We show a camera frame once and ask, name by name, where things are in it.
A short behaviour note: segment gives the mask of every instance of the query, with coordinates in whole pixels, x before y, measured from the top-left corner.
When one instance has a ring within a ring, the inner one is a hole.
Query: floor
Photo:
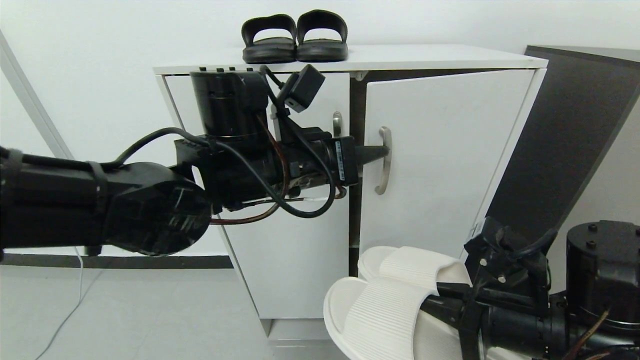
[[[0,266],[0,359],[34,360],[78,299],[79,270]],[[233,270],[86,269],[86,296],[41,360],[346,360],[269,343]]]

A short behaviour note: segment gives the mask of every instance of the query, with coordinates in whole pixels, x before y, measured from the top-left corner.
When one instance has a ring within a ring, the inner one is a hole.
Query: white cabinet
[[[177,126],[202,133],[189,72],[257,70],[240,55],[241,49],[229,49],[204,62],[154,68]],[[296,338],[301,335],[281,330],[302,329],[290,326],[295,319],[322,317],[326,290],[348,275],[349,241],[359,240],[360,251],[413,245],[458,256],[472,224],[491,203],[546,64],[464,45],[354,45],[347,61],[314,64],[326,76],[324,85],[311,107],[292,118],[302,127],[332,132],[333,113],[339,111],[342,134],[366,145],[381,144],[378,131],[385,126],[393,138],[392,165],[383,195],[374,191],[382,175],[379,160],[364,167],[361,191],[350,189],[350,201],[336,201],[319,218],[280,210],[261,222],[228,225],[216,233],[226,242],[260,318],[279,320],[271,333]],[[286,78],[305,65],[269,67]],[[304,195],[327,193],[325,186]],[[295,205],[311,210],[320,203]],[[266,206],[221,216],[247,217]],[[323,328],[322,320],[309,321],[300,326]]]
[[[278,75],[281,80],[288,76]],[[333,113],[339,111],[342,114],[341,133],[346,134],[349,131],[349,74],[326,74],[325,77],[311,106],[302,113],[292,113],[291,118],[300,126],[317,126],[333,132]],[[184,129],[203,134],[191,78],[168,76],[166,83]],[[269,130],[274,133],[272,121],[269,121]],[[328,194],[326,185],[303,190],[301,196],[323,198]],[[296,202],[293,206],[312,211],[322,203]],[[265,212],[270,206],[262,204],[241,211],[223,211],[220,217],[251,217]],[[260,222],[224,228],[261,318],[322,318],[324,294],[349,271],[348,199],[336,200],[318,218],[295,218],[280,209]],[[219,230],[220,227],[211,226],[184,252],[206,254],[216,245],[219,247],[225,234]]]
[[[409,245],[460,255],[533,74],[500,70],[367,85],[365,144],[382,144],[378,130],[386,126],[393,153],[383,195],[374,191],[382,161],[364,169],[360,253]]]

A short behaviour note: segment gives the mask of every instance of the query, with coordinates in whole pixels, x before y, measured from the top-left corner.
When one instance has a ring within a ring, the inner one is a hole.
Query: black slipper
[[[342,40],[325,38],[305,40],[311,29],[331,29],[340,34]],[[298,18],[298,54],[299,61],[329,62],[346,60],[347,23],[336,13],[326,10],[311,10]]]
[[[265,29],[285,29],[291,38],[273,37],[253,41],[255,35]],[[246,47],[242,59],[246,63],[290,63],[296,61],[296,23],[285,14],[254,17],[242,25],[242,38]]]

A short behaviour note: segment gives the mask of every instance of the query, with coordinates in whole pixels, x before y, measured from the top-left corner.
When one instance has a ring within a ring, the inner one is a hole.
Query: metal door handle
[[[333,137],[342,136],[342,114],[339,111],[333,113]]]
[[[376,186],[376,193],[378,195],[382,195],[387,190],[387,185],[389,183],[389,174],[391,173],[391,153],[392,153],[392,141],[391,141],[391,130],[383,126],[378,131],[380,136],[382,136],[382,145],[389,148],[389,153],[385,156],[382,163],[382,178],[380,179],[380,185]]]

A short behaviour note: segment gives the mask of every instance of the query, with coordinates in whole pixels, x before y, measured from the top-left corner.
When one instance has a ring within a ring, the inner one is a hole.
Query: dark gray panel
[[[488,215],[531,239],[558,226],[595,171],[640,92],[628,60],[541,47],[549,60]]]
[[[83,256],[85,268],[109,269],[231,269],[228,256]],[[2,265],[44,266],[50,268],[77,268],[74,255],[5,254]]]
[[[542,47],[533,47],[530,46],[529,50],[537,50],[537,49],[546,49],[546,50],[562,50],[567,52],[574,53],[582,53],[582,54],[590,54],[597,56],[604,56],[607,58],[611,58],[612,60],[628,60],[632,62],[637,62],[638,66],[640,66],[640,50],[631,50],[631,49],[611,49],[608,47],[586,47],[586,46],[542,46]]]

